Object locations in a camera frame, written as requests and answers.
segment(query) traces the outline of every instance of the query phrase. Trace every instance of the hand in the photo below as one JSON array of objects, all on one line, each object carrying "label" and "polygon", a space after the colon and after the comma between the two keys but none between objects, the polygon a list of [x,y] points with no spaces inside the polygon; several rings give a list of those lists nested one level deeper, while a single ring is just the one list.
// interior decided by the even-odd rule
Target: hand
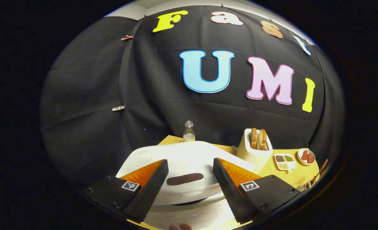
[{"label": "hand", "polygon": [[175,225],[169,225],[169,230],[192,230],[192,227],[189,224],[180,224],[179,227]]}]

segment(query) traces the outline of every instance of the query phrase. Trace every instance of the round plate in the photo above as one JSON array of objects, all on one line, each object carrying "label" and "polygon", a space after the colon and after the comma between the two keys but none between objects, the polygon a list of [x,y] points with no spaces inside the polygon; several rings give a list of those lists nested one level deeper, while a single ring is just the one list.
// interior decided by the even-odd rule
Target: round plate
[{"label": "round plate", "polygon": [[305,165],[305,166],[309,166],[309,165],[311,165],[312,163],[307,163],[308,160],[303,160],[303,159],[301,159],[301,157],[303,156],[303,153],[304,153],[305,150],[307,150],[308,153],[312,153],[312,154],[313,154],[313,156],[314,156],[314,161],[315,161],[315,154],[314,154],[311,150],[306,149],[306,148],[298,150],[298,153],[297,153],[297,156],[298,156],[298,157],[297,157],[297,158],[298,158],[298,161],[299,161],[300,163],[302,163],[302,164]]}]

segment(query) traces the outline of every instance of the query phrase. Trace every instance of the black fabric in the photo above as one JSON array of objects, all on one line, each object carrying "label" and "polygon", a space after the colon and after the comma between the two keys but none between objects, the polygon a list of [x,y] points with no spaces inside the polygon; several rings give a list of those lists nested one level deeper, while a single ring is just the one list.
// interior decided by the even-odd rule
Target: black fabric
[{"label": "black fabric", "polygon": [[[179,10],[189,14],[172,29],[152,32],[159,15]],[[243,25],[212,22],[214,11],[233,13]],[[344,120],[337,109],[344,100],[335,100],[342,95],[337,75],[318,48],[307,45],[309,56],[295,34],[277,25],[284,37],[276,38],[262,30],[262,20],[269,21],[240,10],[185,6],[139,21],[105,17],[96,22],[60,54],[44,85],[41,127],[53,162],[72,182],[87,186],[114,175],[133,150],[156,145],[169,134],[182,136],[186,120],[194,122],[196,140],[237,146],[245,128],[264,128],[275,149],[310,144],[319,164],[331,158],[329,150],[337,149],[340,137],[334,133]],[[122,41],[125,35],[134,38]],[[218,74],[212,52],[233,52],[230,84],[211,94],[189,89],[179,57],[187,50],[205,51],[205,80]],[[252,85],[248,57],[265,59],[273,74],[280,64],[293,68],[291,105],[266,95],[246,97]],[[312,112],[302,110],[306,77],[316,84]],[[120,105],[125,109],[112,112]]]},{"label": "black fabric", "polygon": [[[189,14],[172,29],[153,33],[159,15],[187,10]],[[123,65],[120,78],[125,100],[126,129],[132,149],[146,146],[142,142],[165,134],[181,136],[186,120],[194,122],[196,140],[216,144],[239,145],[245,128],[264,128],[273,148],[305,147],[313,135],[323,107],[323,77],[318,59],[307,55],[294,34],[279,26],[284,37],[279,39],[261,29],[265,18],[251,13],[227,9],[244,24],[242,26],[212,22],[211,12],[222,11],[217,6],[185,6],[156,13],[141,19],[134,39],[126,50],[129,63]],[[215,50],[235,54],[231,60],[230,84],[218,93],[198,93],[183,82],[183,60],[179,54],[187,50],[203,50],[202,77],[217,77]],[[252,84],[252,66],[248,57],[264,58],[272,72],[280,64],[294,69],[291,105],[282,105],[265,96],[262,100],[246,97]],[[316,88],[313,111],[302,110],[306,97],[305,78],[312,79]]]},{"label": "black fabric", "polygon": [[78,35],[54,62],[40,102],[43,141],[71,182],[85,187],[114,175],[131,147],[119,112],[119,69],[137,21],[105,17]]}]

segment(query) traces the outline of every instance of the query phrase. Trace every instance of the blue letter u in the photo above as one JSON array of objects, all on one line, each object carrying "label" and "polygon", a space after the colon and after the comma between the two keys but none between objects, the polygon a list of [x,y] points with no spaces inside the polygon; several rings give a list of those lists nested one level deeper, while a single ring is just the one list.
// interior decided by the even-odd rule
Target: blue letter u
[{"label": "blue letter u", "polygon": [[191,90],[199,93],[216,93],[224,90],[230,81],[230,59],[234,53],[216,50],[212,53],[217,58],[218,75],[216,80],[204,80],[200,74],[201,59],[206,53],[201,50],[189,50],[179,54],[183,59],[183,81]]}]

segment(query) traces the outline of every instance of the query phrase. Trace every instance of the glass bottle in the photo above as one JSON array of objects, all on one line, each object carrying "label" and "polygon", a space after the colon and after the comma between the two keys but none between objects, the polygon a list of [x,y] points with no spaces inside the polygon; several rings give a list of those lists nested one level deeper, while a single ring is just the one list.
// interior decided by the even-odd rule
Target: glass bottle
[{"label": "glass bottle", "polygon": [[195,131],[193,131],[193,122],[185,122],[185,132],[183,133],[183,141],[195,141]]}]

